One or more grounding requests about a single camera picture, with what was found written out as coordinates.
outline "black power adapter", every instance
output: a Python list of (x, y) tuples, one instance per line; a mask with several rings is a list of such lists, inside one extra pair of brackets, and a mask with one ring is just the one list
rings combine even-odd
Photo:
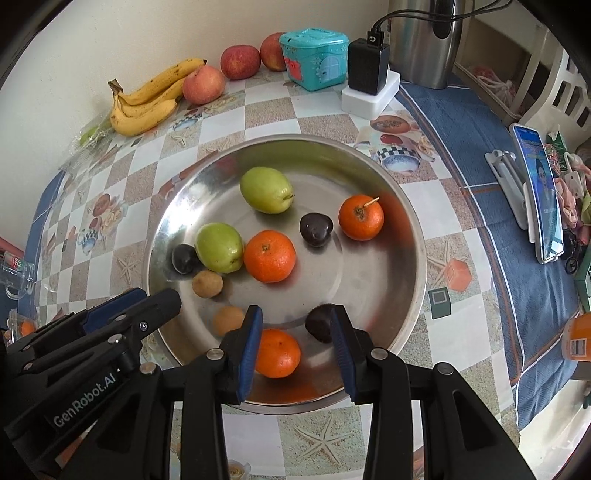
[(386, 85), (390, 45), (384, 45), (384, 32), (368, 31), (368, 38), (349, 44), (349, 87), (377, 95)]

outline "stainless steel kettle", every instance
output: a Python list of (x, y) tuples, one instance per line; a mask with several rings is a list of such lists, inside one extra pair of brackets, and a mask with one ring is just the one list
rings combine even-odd
[[(446, 15), (464, 13), (465, 0), (390, 0), (388, 11), (415, 9)], [(390, 68), (404, 80), (428, 88), (445, 88), (462, 36), (462, 20), (432, 22), (393, 18), (390, 23)]]

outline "checkered tablecloth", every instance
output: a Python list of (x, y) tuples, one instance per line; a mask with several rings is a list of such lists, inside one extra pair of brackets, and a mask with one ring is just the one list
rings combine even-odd
[[(229, 82), (225, 94), (205, 107), (181, 102), (173, 116), (144, 135), (112, 134), (100, 141), (65, 177), (47, 217), (35, 289), (40, 322), (142, 287), (146, 239), (199, 159), (264, 135), (328, 137), (380, 163), (400, 183), (423, 228), (429, 294), (400, 356), (423, 367), (453, 364), (517, 443), (491, 268), (451, 166), (433, 147), (441, 141), (429, 138), (397, 99), (374, 122), (342, 112), (342, 87), (310, 93), (284, 73), (261, 71)], [(401, 123), (409, 130), (396, 130)], [(449, 300), (449, 311), (441, 312), (440, 298)], [(152, 337), (142, 357), (171, 366)], [(413, 415), (415, 477), (421, 478), (423, 437), (415, 402)], [(175, 475), (180, 416), (175, 411)], [(225, 407), (228, 458), (248, 463), (255, 478), (360, 478), (370, 421), (371, 407), (348, 401), (292, 416)]]

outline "smartphone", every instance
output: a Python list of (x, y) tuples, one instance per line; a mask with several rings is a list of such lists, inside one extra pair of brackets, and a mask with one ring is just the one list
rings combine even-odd
[(534, 214), (535, 256), (540, 263), (548, 263), (564, 251), (562, 220), (550, 163), (536, 130), (513, 124), (509, 131), (525, 177), (524, 195), (529, 195)]

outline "banana bunch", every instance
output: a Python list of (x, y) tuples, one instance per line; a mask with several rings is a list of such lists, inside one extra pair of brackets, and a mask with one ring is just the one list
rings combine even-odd
[(123, 93), (117, 80), (111, 80), (113, 129), (133, 137), (154, 128), (166, 119), (177, 106), (177, 99), (183, 94), (183, 83), (187, 75), (207, 63), (202, 59), (187, 59), (164, 70), (130, 94)]

